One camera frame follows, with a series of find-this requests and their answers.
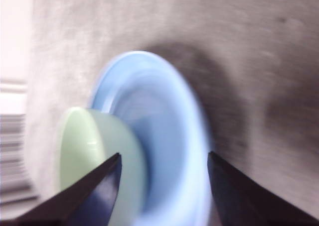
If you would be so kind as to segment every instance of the concrete surface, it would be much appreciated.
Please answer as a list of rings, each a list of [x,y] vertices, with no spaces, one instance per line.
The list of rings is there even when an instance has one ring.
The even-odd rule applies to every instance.
[[[57,125],[104,64],[149,50],[186,76],[217,151],[319,218],[319,0],[34,0],[26,163],[46,199]]]

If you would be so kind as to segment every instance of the green bowl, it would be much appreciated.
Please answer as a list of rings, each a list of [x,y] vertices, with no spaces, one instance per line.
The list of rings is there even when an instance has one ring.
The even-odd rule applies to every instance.
[[[109,226],[129,226],[146,196],[146,161],[130,129],[113,115],[71,108],[65,115],[60,140],[59,180],[63,190],[119,152],[122,174]]]

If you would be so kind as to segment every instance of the blue dish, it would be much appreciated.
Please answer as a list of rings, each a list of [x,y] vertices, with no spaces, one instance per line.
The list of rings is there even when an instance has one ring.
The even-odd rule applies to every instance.
[[[91,108],[120,118],[143,146],[149,192],[134,226],[207,225],[212,143],[201,107],[179,72],[155,54],[124,53],[107,65]]]

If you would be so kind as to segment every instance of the blue plate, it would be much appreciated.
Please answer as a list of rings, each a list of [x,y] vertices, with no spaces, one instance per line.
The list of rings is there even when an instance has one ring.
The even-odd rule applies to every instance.
[[[124,121],[144,148],[149,191],[134,226],[207,225],[212,144],[201,107],[179,72],[149,52],[122,54],[106,67],[91,108]]]

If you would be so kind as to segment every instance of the light blue bowl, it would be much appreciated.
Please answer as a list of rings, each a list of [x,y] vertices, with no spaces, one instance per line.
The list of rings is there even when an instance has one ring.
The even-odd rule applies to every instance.
[[[163,58],[144,51],[115,58],[91,108],[124,121],[147,156],[149,192],[135,226],[207,225],[210,134],[190,86]]]

